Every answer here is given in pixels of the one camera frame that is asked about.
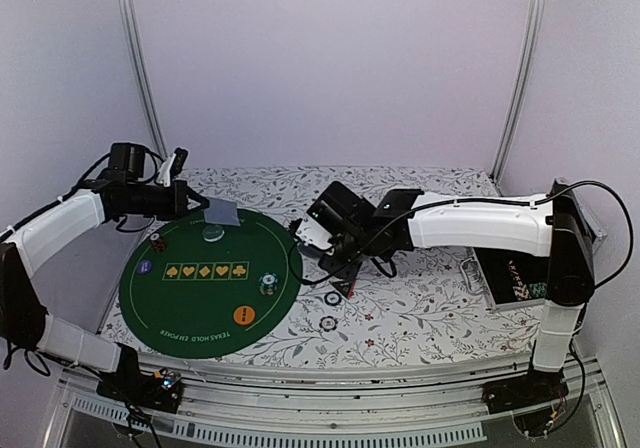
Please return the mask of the green white chip stack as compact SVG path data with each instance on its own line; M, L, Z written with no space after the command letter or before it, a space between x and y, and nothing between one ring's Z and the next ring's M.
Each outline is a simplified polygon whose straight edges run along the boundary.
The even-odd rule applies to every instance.
M262 295L272 296L277 291L278 277L274 273L265 273L259 281L259 291Z

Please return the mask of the blue playing card deck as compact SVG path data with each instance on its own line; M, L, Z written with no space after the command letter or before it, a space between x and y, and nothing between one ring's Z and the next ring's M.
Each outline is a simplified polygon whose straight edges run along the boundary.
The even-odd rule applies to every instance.
M312 244L305 244L305 243L299 242L297 244L297 249L301 255L304 255L305 257L309 257L312 259L319 259L324 255L324 251L322 249L319 249L318 247Z

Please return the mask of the orange big blind button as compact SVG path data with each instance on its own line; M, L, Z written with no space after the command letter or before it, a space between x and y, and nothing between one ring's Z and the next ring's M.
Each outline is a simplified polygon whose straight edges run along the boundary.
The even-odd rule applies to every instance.
M256 311L253 307L243 305L238 307L233 313L233 320L239 326L249 326L256 319Z

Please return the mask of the purple small blind button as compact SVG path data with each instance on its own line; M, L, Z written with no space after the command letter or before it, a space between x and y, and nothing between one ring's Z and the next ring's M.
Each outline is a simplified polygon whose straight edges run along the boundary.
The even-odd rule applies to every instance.
M153 269L153 263L150 260L142 260L136 267L136 272L140 275L148 274Z

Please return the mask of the black white poker chip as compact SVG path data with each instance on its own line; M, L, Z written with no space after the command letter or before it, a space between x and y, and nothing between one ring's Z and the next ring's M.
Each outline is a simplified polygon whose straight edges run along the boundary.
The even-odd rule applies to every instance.
M326 293L324 296L324 302L328 306L338 306L342 302L342 296L338 292Z

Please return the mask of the red black chip stack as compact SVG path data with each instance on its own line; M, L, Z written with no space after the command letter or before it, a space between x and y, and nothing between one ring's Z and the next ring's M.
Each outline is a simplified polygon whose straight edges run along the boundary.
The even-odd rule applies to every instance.
M167 248L164 237L159 233L152 233L149 236L149 243L155 253L162 253Z

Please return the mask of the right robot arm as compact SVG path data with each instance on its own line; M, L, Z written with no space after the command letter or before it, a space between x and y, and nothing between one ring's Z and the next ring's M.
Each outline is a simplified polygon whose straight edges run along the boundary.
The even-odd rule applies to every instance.
M489 412L502 413L569 393L565 358L574 354L573 338L601 286L577 187L556 181L542 195L466 198L394 188L373 205L333 182L294 234L318 253L330 277L347 277L365 259L391 263L400 251L460 246L484 258L489 282L512 298L540 282L544 304L526 373L483 387Z

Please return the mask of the clear dealer button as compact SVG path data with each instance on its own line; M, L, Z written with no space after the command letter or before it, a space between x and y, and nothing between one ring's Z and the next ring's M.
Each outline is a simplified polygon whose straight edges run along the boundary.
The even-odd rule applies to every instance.
M205 242L214 243L221 240L225 235L225 230L221 225L207 224L202 231L202 238Z

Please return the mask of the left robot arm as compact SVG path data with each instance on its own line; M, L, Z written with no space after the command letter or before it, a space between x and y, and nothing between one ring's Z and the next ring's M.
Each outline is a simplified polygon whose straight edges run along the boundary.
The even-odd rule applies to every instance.
M178 372L144 372L136 349L54 315L37 289L55 262L78 267L70 252L81 247L82 236L109 222L121 231L130 217L173 221L208 207L178 177L187 157L183 148L162 158L144 145L116 142L68 192L2 232L1 337L9 355L21 351L86 371L97 378L100 396L131 410L177 412L183 394Z

